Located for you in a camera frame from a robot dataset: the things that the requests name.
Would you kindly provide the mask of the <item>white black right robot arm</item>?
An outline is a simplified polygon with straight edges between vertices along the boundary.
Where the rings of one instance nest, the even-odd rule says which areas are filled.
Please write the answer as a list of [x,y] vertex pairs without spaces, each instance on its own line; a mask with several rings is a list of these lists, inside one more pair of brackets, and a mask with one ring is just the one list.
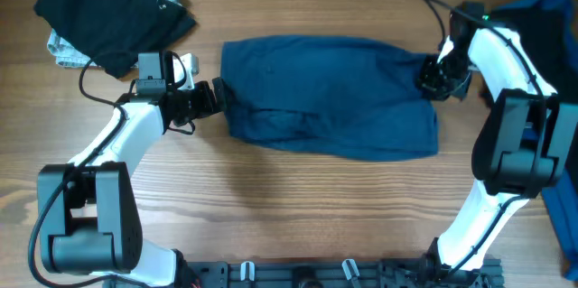
[[431,100],[464,98],[479,72],[490,112],[472,150],[471,192],[423,256],[423,279],[478,271],[510,217],[564,175],[577,143],[577,50],[564,21],[540,3],[450,8],[417,87]]

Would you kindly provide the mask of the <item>blue denim shorts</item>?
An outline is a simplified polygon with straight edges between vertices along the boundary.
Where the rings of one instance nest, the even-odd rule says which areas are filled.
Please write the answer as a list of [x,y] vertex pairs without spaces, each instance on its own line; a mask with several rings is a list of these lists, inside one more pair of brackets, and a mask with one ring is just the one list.
[[433,156],[437,116],[415,85],[425,58],[343,36],[226,42],[229,132],[267,148],[372,162]]

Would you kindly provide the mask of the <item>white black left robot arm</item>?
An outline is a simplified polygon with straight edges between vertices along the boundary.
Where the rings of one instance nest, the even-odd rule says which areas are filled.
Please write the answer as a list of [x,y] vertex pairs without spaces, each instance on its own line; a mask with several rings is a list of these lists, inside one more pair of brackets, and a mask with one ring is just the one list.
[[223,111],[220,78],[193,88],[163,79],[139,79],[111,105],[113,116],[83,152],[38,174],[39,215],[28,246],[34,279],[83,275],[136,287],[198,287],[200,278],[182,253],[145,240],[131,176],[149,147],[168,131]]

